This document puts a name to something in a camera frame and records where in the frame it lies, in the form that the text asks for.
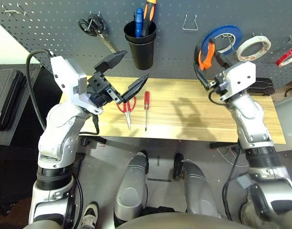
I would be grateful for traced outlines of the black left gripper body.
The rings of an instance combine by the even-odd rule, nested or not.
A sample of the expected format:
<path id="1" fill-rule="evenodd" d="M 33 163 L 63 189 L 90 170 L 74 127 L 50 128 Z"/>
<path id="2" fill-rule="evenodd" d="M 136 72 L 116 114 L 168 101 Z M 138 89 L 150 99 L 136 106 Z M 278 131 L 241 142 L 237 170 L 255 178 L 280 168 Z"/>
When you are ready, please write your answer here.
<path id="1" fill-rule="evenodd" d="M 111 85 L 111 83 L 100 72 L 95 72 L 88 80 L 87 92 L 91 101 L 97 107 L 103 107 L 112 101 L 121 104 L 124 99 L 120 93 Z"/>

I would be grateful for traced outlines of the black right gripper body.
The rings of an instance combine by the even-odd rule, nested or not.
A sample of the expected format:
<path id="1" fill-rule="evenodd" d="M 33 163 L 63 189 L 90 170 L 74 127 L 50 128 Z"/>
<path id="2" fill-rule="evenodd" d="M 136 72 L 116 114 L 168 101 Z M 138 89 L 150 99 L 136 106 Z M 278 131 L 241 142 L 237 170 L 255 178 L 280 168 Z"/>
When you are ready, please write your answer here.
<path id="1" fill-rule="evenodd" d="M 213 81 L 208 82 L 207 79 L 205 78 L 204 74 L 201 72 L 200 67 L 196 63 L 193 63 L 193 69 L 195 71 L 197 78 L 199 79 L 201 84 L 204 86 L 206 91 L 208 91 L 212 88 L 212 91 L 210 91 L 208 94 L 208 99 L 210 101 L 213 101 L 213 99 L 211 97 L 213 93 L 216 93 L 219 96 L 223 96 L 226 94 L 228 84 L 221 73 L 216 75 Z"/>

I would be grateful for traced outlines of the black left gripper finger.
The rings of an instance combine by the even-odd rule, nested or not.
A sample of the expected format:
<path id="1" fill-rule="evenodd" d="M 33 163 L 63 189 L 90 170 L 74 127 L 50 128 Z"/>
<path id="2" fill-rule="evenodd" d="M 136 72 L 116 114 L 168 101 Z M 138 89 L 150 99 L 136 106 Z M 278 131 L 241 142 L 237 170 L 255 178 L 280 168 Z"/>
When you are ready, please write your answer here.
<path id="1" fill-rule="evenodd" d="M 136 94 L 138 94 L 146 84 L 148 78 L 149 74 L 138 78 L 131 85 L 129 85 L 128 90 L 123 95 L 121 95 L 121 103 L 130 101 Z"/>
<path id="2" fill-rule="evenodd" d="M 112 53 L 102 59 L 98 64 L 94 66 L 96 72 L 106 72 L 109 69 L 113 69 L 118 65 L 124 56 L 127 54 L 127 51 L 117 51 Z"/>

